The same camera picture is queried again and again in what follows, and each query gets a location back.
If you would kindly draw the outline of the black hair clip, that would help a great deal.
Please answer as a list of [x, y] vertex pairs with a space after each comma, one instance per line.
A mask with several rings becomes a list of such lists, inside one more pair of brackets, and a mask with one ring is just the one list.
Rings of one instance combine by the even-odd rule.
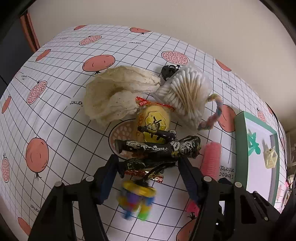
[[170, 79], [178, 70], [180, 69], [180, 65], [165, 65], [161, 70], [161, 76], [163, 80], [167, 81]]

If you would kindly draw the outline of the pomegranate print grid tablecloth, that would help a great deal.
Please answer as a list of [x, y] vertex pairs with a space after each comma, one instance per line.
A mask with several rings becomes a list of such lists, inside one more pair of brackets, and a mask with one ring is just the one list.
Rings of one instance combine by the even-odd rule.
[[234, 116], [248, 111], [280, 137], [280, 174], [274, 207], [285, 195], [285, 136], [272, 111], [231, 68], [202, 50], [150, 30], [79, 25], [59, 33], [34, 53], [1, 97], [1, 214], [19, 240], [28, 234], [57, 181], [80, 182], [103, 166], [112, 139], [129, 137], [132, 116], [99, 126], [83, 109], [85, 86], [107, 67], [137, 66], [160, 75], [165, 65], [192, 61], [221, 95], [224, 114], [202, 144], [222, 145], [220, 176], [235, 178]]

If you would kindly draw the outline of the yellow rice cracker snack packet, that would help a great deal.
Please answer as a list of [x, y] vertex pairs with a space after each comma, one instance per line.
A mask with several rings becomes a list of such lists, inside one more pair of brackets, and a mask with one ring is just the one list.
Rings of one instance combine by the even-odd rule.
[[[156, 144], [166, 144], [176, 139], [176, 131], [170, 130], [171, 112], [174, 108], [170, 105], [146, 100], [141, 97], [135, 98], [139, 105], [137, 117], [135, 119], [135, 128], [133, 131], [133, 140], [138, 142], [148, 142]], [[145, 164], [145, 168], [128, 167], [125, 174], [144, 178], [149, 171], [159, 164]], [[164, 169], [157, 174], [150, 174], [148, 180], [159, 183], [163, 182]]]

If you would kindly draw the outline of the orange wooden bed frame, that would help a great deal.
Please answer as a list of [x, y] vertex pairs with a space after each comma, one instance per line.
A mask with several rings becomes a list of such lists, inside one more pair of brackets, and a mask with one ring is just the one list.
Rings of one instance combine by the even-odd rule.
[[36, 52], [40, 48], [40, 45], [28, 11], [25, 11], [20, 17], [20, 24], [30, 49]]

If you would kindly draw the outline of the colourful block toy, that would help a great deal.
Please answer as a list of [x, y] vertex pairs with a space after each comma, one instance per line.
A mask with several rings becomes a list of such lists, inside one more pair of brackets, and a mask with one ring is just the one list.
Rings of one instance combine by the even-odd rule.
[[149, 216], [156, 190], [147, 183], [123, 181], [117, 198], [119, 206], [124, 210], [124, 219], [130, 219], [138, 211], [137, 218], [146, 220]]

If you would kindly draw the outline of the black gold action figure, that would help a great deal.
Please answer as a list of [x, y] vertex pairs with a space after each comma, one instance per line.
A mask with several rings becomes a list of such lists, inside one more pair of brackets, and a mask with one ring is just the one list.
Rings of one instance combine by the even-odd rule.
[[149, 170], [141, 181], [155, 178], [166, 168], [175, 166], [181, 158], [196, 158], [201, 150], [201, 139], [198, 136], [186, 136], [180, 140], [176, 139], [176, 132], [157, 131], [153, 133], [159, 138], [164, 137], [165, 142], [139, 142], [136, 140], [115, 140], [115, 149], [120, 154], [122, 151], [131, 152], [133, 158], [120, 163], [118, 169], [121, 178], [127, 171]]

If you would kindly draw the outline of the cream hair claw clip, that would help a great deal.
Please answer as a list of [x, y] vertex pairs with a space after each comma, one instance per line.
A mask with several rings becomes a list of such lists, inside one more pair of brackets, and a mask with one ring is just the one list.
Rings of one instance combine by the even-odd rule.
[[265, 161], [265, 167], [267, 169], [274, 168], [276, 166], [277, 160], [278, 160], [278, 154], [275, 150], [275, 147], [266, 149], [264, 151], [264, 161]]

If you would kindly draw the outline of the cream lace scrunchie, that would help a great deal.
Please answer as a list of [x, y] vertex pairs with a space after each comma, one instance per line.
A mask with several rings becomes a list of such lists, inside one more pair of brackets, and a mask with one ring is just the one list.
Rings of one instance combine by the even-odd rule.
[[106, 126], [112, 121], [135, 114], [137, 97], [154, 93], [161, 79], [135, 66], [118, 66], [97, 75], [85, 87], [84, 110], [91, 120]]

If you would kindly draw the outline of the teal rimmed white tray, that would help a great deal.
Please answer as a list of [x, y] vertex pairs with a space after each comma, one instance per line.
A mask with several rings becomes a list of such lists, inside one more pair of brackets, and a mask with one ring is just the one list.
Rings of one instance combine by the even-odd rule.
[[[264, 151], [275, 147], [279, 151], [278, 134], [268, 124], [252, 114], [242, 111], [234, 118], [236, 135], [235, 181], [240, 182], [250, 193], [256, 191], [272, 205], [275, 204], [280, 174], [280, 158], [274, 168], [267, 169]], [[247, 133], [256, 133], [261, 154], [253, 152], [248, 156]]]

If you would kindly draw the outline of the pink hair roller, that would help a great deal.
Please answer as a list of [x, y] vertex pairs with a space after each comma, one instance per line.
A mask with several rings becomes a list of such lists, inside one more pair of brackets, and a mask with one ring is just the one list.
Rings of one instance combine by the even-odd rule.
[[220, 143], [210, 142], [206, 144], [203, 162], [200, 168], [204, 176], [210, 176], [216, 181], [218, 181], [219, 177], [221, 149], [222, 146]]

